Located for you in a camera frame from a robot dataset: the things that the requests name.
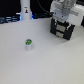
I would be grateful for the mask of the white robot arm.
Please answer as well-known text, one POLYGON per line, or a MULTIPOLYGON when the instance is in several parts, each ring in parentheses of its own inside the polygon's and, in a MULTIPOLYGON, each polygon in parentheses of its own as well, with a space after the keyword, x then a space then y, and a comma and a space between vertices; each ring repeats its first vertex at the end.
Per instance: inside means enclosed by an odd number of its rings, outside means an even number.
MULTIPOLYGON (((30 0, 21 1, 21 17, 23 20, 31 18, 30 0)), ((49 14, 61 22, 80 26, 84 16, 84 9, 76 4, 76 0, 53 0, 49 14)))

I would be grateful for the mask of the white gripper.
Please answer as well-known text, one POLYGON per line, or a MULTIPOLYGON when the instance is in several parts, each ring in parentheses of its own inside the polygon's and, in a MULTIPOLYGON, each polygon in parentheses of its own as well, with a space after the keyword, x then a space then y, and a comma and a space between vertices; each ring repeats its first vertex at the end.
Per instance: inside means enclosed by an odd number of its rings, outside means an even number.
POLYGON ((80 26, 84 17, 84 7, 76 2, 77 0, 53 0, 50 8, 53 18, 80 26))

